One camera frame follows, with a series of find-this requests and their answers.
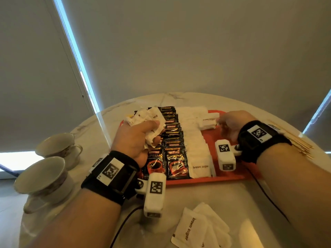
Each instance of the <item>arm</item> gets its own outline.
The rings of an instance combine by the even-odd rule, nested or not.
[[[219,122],[227,139],[237,141],[240,129],[256,120],[246,111],[232,111]],[[257,166],[275,198],[275,203],[293,227],[313,247],[331,244],[331,174],[308,161],[286,143],[265,150]]]
[[[159,121],[145,121],[130,127],[124,123],[117,131],[112,150],[133,158],[143,167],[148,150],[145,133]],[[154,139],[156,146],[160,137]],[[108,248],[114,236],[121,206],[90,190],[82,189],[76,198],[30,243],[29,248]]]

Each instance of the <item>black wristband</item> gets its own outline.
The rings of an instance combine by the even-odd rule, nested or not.
[[[248,132],[254,126],[258,126],[257,129],[254,132]],[[269,139],[263,140],[263,136],[269,137]],[[256,163],[262,152],[277,143],[292,145],[285,136],[258,120],[248,122],[242,127],[238,135],[238,143],[242,149],[241,159],[252,163]]]
[[[115,162],[119,162],[121,167],[116,167]],[[129,199],[136,194],[136,173],[139,170],[137,162],[131,157],[113,150],[97,164],[83,181],[81,188],[89,189],[122,205],[126,198]]]

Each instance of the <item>wire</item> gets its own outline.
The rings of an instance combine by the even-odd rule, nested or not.
[[[112,247],[114,246],[114,243],[115,243],[115,241],[116,241],[117,236],[119,235],[120,231],[122,230],[124,224],[125,224],[126,221],[129,219],[129,217],[130,217],[135,211],[140,210],[140,209],[143,209],[143,208],[144,208],[143,205],[142,205],[142,206],[139,206],[139,207],[133,209],[133,210],[129,213],[129,215],[126,216],[126,218],[124,219],[123,223],[122,223],[121,226],[119,227],[119,230],[117,231],[117,233],[116,233],[116,235],[115,235],[115,237],[114,237],[114,240],[112,241],[112,244],[110,245],[109,248],[112,248]]]
[[[258,179],[254,176],[254,174],[251,172],[251,170],[246,167],[244,165],[244,167],[246,168],[246,170],[251,174],[251,176],[254,178],[255,182],[258,184],[258,186],[260,187],[260,189],[262,190],[263,194],[267,197],[267,199],[274,205],[274,207],[276,207],[276,209],[286,218],[286,220],[288,222],[290,222],[287,218],[287,216],[284,214],[284,212],[282,212],[281,209],[278,208],[278,206],[271,200],[271,198],[268,196],[268,194],[264,191],[263,187],[261,186],[261,184],[259,183]]]

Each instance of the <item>table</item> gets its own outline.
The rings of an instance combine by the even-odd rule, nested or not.
[[[105,133],[114,139],[122,119],[140,107],[158,106],[201,106],[222,111],[246,110],[259,120],[270,119],[295,135],[300,132],[278,117],[252,105],[217,96],[192,92],[175,92],[146,95],[126,100],[99,113],[106,129],[102,129],[94,115],[72,130],[76,143],[83,146],[81,162],[69,171],[75,188],[65,204],[45,208],[30,215],[23,214],[19,246],[24,247],[38,232],[68,204],[80,189],[80,184],[89,168],[109,151]],[[313,162],[331,172],[331,160],[316,144]],[[122,229],[116,247],[175,247],[170,242],[172,233],[184,207],[193,209],[200,202],[209,204],[229,225],[232,247],[305,247],[301,238],[284,217],[263,195],[254,180],[185,185],[167,188],[163,216],[160,220],[146,219],[141,212],[134,213]],[[142,201],[132,198],[122,208],[119,224],[127,214]]]

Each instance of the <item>cup rim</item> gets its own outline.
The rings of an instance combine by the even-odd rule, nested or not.
[[[49,160],[49,159],[59,159],[62,162],[62,170],[61,170],[60,174],[54,179],[54,181],[56,181],[62,175],[62,173],[64,172],[64,170],[66,170],[66,161],[64,160],[64,158],[58,157],[58,156],[48,157],[48,158],[41,159],[38,162],[35,162],[31,166],[29,166],[27,169],[25,169],[20,175],[22,175],[25,171],[27,171],[28,169],[30,169],[32,166],[38,165],[39,163],[45,162],[45,160]],[[47,185],[45,185],[44,187],[38,189],[37,191],[34,190],[34,191],[28,191],[28,192],[19,192],[19,190],[17,189],[16,182],[19,179],[20,175],[16,178],[16,180],[14,182],[14,189],[15,189],[16,192],[18,192],[20,194],[33,194],[34,192],[39,192],[39,191],[45,189],[46,187],[50,186],[52,183],[54,183],[54,181],[52,181],[52,182],[48,183]]]
[[[47,155],[43,155],[43,154],[41,153],[42,151],[40,150],[40,148],[41,148],[41,146],[42,146],[46,141],[48,141],[50,138],[55,137],[55,136],[59,136],[59,135],[67,135],[67,134],[72,135],[72,137],[73,137],[73,142],[74,142],[74,141],[75,141],[75,135],[74,135],[74,134],[72,134],[72,133],[70,133],[70,132],[58,133],[58,134],[52,135],[52,136],[50,136],[50,137],[44,139],[43,141],[41,141],[41,142],[37,145],[37,147],[35,148],[35,151],[34,151],[34,152],[35,152],[38,156],[42,156],[42,157],[43,157],[43,156],[52,156],[52,155],[55,155],[55,154],[57,154],[57,153],[59,153],[59,152],[65,150],[65,149],[68,148],[70,145],[68,145],[67,147],[65,147],[65,148],[63,148],[63,149],[61,149],[61,150],[58,150],[58,151],[56,151],[56,152],[54,152],[54,153],[49,153],[49,154],[47,154]]]

